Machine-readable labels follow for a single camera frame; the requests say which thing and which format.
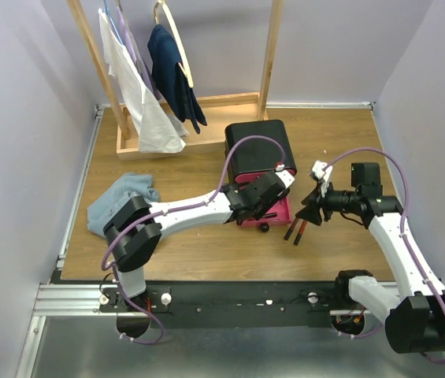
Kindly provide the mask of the pink bottom drawer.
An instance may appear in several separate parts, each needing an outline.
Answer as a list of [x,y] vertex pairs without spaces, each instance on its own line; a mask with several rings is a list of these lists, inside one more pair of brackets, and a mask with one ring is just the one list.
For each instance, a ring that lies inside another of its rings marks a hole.
[[268,232],[272,226],[291,223],[291,209],[289,197],[284,197],[275,203],[260,219],[250,218],[236,222],[239,227],[256,228],[261,232]]

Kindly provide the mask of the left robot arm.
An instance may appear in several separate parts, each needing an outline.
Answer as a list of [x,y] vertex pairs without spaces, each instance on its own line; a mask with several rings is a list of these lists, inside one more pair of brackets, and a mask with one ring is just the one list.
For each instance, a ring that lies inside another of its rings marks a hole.
[[103,228],[109,247],[102,268],[117,270],[117,301],[128,311],[143,305],[143,267],[161,240],[204,225],[257,220],[287,196],[294,181],[287,170],[268,171],[249,183],[223,184],[206,195],[176,202],[129,199]]

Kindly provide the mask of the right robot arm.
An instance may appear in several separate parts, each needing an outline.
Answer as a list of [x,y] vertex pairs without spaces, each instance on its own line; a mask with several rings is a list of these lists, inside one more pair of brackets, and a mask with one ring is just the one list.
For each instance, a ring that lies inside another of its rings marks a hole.
[[344,309],[365,307],[383,326],[398,354],[430,358],[445,351],[445,286],[430,269],[408,227],[404,209],[394,195],[384,195],[380,166],[351,166],[351,190],[336,190],[332,167],[316,161],[310,176],[316,187],[302,200],[296,216],[321,225],[332,214],[353,214],[376,240],[391,268],[398,292],[393,295],[366,270],[342,271],[332,289],[334,303]]

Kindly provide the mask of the black drawer organizer box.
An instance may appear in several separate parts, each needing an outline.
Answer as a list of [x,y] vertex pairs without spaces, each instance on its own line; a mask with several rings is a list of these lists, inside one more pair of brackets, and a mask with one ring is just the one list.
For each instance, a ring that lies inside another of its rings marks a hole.
[[224,130],[225,154],[241,139],[251,135],[262,135],[277,141],[284,150],[274,143],[263,139],[252,139],[242,143],[232,155],[228,165],[228,179],[231,183],[246,183],[260,176],[263,172],[276,167],[283,162],[285,169],[293,176],[297,173],[295,159],[287,136],[287,130],[282,120],[257,120],[234,123]]

